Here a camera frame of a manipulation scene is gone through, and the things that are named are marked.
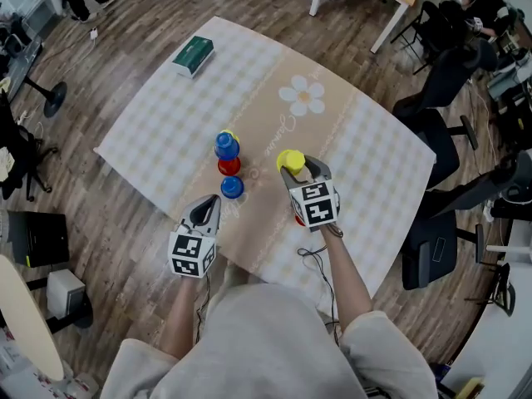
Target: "floor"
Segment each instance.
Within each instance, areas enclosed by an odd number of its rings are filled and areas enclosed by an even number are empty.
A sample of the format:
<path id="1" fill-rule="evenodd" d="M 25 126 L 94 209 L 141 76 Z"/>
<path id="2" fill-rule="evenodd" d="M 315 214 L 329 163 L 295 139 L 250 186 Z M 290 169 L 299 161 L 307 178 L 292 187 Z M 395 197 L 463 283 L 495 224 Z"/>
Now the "floor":
<path id="1" fill-rule="evenodd" d="M 46 143 L 61 148 L 44 169 L 53 192 L 36 190 L 33 204 L 18 192 L 3 206 L 66 215 L 70 267 L 86 283 L 95 312 L 91 328 L 70 327 L 56 334 L 62 356 L 75 372 L 89 372 L 102 382 L 123 338 L 157 343 L 178 288 L 179 281 L 156 263 L 165 260 L 155 258 L 165 253 L 160 245 L 173 222 L 93 148 L 155 69 L 199 26 L 218 15 L 252 28 L 336 72 L 388 110 L 397 99 L 421 89 L 426 71 L 412 76 L 416 61 L 401 50 L 401 43 L 385 43 L 376 56 L 369 52 L 396 10 L 394 2 L 323 0 L 316 17 L 308 15 L 310 2 L 119 0 L 96 21 L 99 37 L 93 50 L 90 27 L 70 20 L 47 39 L 32 79 L 44 86 L 65 80 L 66 102 L 57 116 L 45 119 L 42 97 L 25 86 L 13 110 L 18 116 L 25 110 L 28 116 L 35 113 L 25 125 L 37 136 L 42 128 Z M 403 23 L 416 13 L 409 10 Z M 485 96 L 484 89 L 479 93 Z M 474 158 L 466 140 L 456 138 L 462 164 L 442 185 L 446 189 L 472 180 L 478 170 L 489 170 L 494 160 L 487 112 L 476 86 L 465 87 L 442 114 L 450 126 L 467 114 L 480 143 Z M 484 223 L 488 243 L 500 242 L 498 222 L 484 222 L 480 208 L 459 214 L 461 228 L 474 230 L 476 223 Z M 448 361 L 459 347 L 478 310 L 464 298 L 483 296 L 491 279 L 474 264 L 471 244 L 460 242 L 459 255 L 453 274 L 413 292 L 402 289 L 398 258 L 374 298 L 375 307 L 386 311 L 430 362 Z M 495 256 L 486 258 L 493 261 Z M 39 278 L 47 271 L 25 269 L 24 276 Z M 44 297 L 38 298 L 44 303 Z"/>

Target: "office chair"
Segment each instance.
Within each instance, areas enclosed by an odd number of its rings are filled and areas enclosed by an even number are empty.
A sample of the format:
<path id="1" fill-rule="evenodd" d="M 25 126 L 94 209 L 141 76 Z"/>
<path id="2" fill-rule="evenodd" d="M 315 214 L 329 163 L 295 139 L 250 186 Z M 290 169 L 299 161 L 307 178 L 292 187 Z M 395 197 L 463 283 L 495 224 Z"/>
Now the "office chair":
<path id="1" fill-rule="evenodd" d="M 496 53 L 486 40 L 448 49 L 437 58 L 423 89 L 394 105 L 392 114 L 436 153 L 427 189 L 438 185 L 460 167 L 452 136 L 466 135 L 473 150 L 478 148 L 475 132 L 466 116 L 460 117 L 462 126 L 447 128 L 440 112 L 434 108 L 450 105 L 479 67 L 493 71 L 496 66 Z"/>
<path id="2" fill-rule="evenodd" d="M 453 190 L 427 191 L 414 222 L 401 247 L 404 289 L 424 288 L 456 266 L 457 240 L 475 244 L 475 261 L 484 253 L 484 232 L 480 224 L 475 233 L 456 227 L 456 210 L 472 209 L 514 185 L 532 183 L 532 152 L 521 151 L 505 157 L 492 171 Z"/>
<path id="3" fill-rule="evenodd" d="M 495 272 L 495 287 L 491 292 L 490 298 L 466 298 L 465 300 L 478 305 L 494 304 L 504 310 L 509 317 L 512 316 L 515 309 L 515 288 L 510 282 L 510 265 L 482 264 L 495 268 L 492 269 Z"/>
<path id="4" fill-rule="evenodd" d="M 424 14 L 428 16 L 428 19 L 421 23 Z M 411 42 L 404 36 L 405 32 L 410 28 L 413 28 L 415 32 Z M 443 16 L 437 5 L 433 2 L 423 2 L 419 15 L 393 38 L 392 43 L 399 37 L 402 37 L 406 42 L 405 47 L 411 48 L 417 56 L 417 59 L 423 63 L 423 58 L 417 54 L 412 46 L 416 41 L 422 44 L 423 48 L 427 51 L 427 56 L 425 63 L 414 71 L 414 75 L 416 75 L 431 65 L 443 51 L 461 44 L 454 38 L 459 36 L 455 30 L 456 27 Z"/>
<path id="5" fill-rule="evenodd" d="M 32 179 L 41 186 L 46 193 L 52 192 L 52 187 L 45 185 L 37 172 L 38 166 L 50 154 L 56 154 L 58 149 L 52 147 L 39 154 L 38 149 L 42 145 L 41 139 L 35 139 L 23 126 L 18 126 L 12 117 L 11 108 L 5 91 L 0 95 L 0 149 L 4 146 L 15 160 L 8 177 L 0 182 L 2 196 L 7 200 L 15 189 L 22 188 L 22 179 L 26 179 L 26 199 L 33 202 L 35 199 L 30 195 Z"/>

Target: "tissue box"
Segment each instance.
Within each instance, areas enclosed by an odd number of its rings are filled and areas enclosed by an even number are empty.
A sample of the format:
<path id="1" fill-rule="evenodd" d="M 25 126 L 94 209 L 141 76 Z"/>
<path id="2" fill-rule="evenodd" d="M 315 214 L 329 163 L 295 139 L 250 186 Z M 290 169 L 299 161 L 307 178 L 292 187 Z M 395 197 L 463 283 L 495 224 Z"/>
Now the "tissue box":
<path id="1" fill-rule="evenodd" d="M 193 78 L 214 53 L 212 40 L 193 36 L 173 60 L 181 76 Z"/>

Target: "checkered tablecloth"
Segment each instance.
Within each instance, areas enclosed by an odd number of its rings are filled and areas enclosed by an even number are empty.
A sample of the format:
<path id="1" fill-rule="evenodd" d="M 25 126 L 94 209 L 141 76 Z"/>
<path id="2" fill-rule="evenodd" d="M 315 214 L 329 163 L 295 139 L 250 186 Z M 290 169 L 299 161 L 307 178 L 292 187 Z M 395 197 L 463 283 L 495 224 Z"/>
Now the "checkered tablecloth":
<path id="1" fill-rule="evenodd" d="M 269 78 L 276 64 L 295 54 L 218 17 L 209 20 L 195 35 L 214 42 L 216 54 L 205 71 L 193 81 L 176 74 L 171 61 L 184 43 L 140 89 L 96 149 L 118 173 L 174 219 L 179 217 L 176 203 L 188 197 L 198 167 L 212 153 L 216 134 L 235 117 L 242 116 L 243 107 L 260 93 L 261 82 Z M 322 69 L 314 62 L 305 63 Z M 354 98 L 340 117 L 342 122 L 335 126 L 331 143 L 323 148 L 322 155 L 314 156 L 331 168 L 342 198 L 338 224 L 373 295 L 414 219 L 434 154 L 376 102 L 347 86 Z M 268 170 L 265 178 L 275 172 L 275 167 Z M 219 193 L 219 185 L 212 185 L 210 193 Z M 321 235 L 310 234 L 293 221 L 288 192 L 284 198 L 284 214 L 278 215 L 283 228 L 272 235 L 271 244 L 264 248 L 267 255 L 252 270 L 268 282 L 302 290 L 321 311 L 330 314 L 327 286 L 315 264 L 311 260 L 303 262 L 296 252 L 299 247 L 318 249 L 323 240 Z M 327 253 L 322 256 L 330 278 Z"/>

